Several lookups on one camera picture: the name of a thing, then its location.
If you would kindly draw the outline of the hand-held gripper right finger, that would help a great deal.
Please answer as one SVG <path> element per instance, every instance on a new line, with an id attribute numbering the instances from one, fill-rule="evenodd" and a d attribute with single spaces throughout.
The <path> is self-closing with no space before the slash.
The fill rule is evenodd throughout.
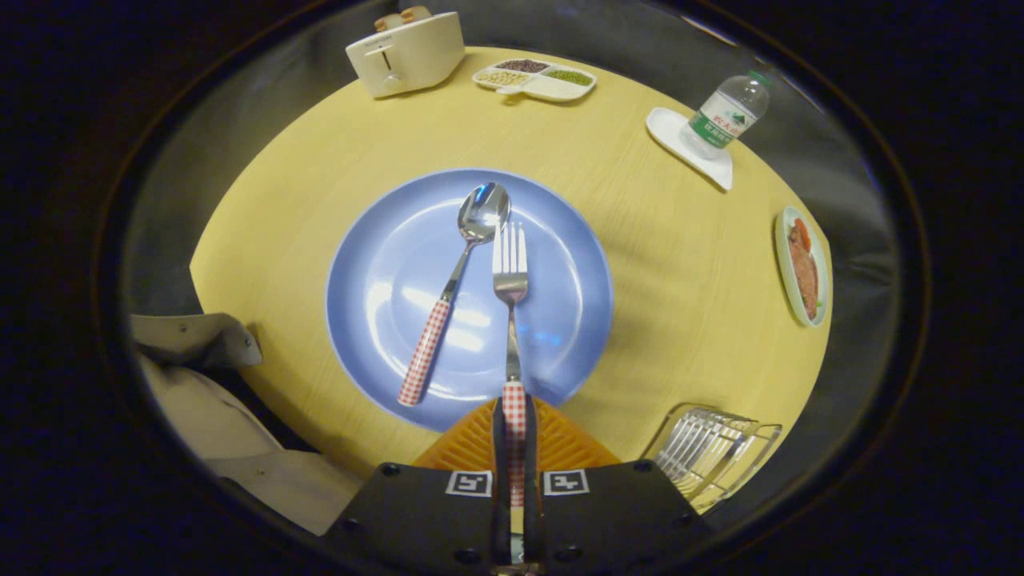
<path id="1" fill-rule="evenodd" d="M 527 400 L 523 553 L 534 571 L 681 571 L 712 529 L 649 459 L 541 470 L 540 418 Z"/>

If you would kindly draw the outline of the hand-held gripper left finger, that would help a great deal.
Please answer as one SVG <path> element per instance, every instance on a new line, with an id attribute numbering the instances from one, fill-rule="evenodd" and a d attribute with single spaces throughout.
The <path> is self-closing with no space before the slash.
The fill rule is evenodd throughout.
<path id="1" fill-rule="evenodd" d="M 511 558 L 509 444 L 501 400 L 482 408 L 482 463 L 384 462 L 323 536 L 362 571 L 494 571 Z"/>

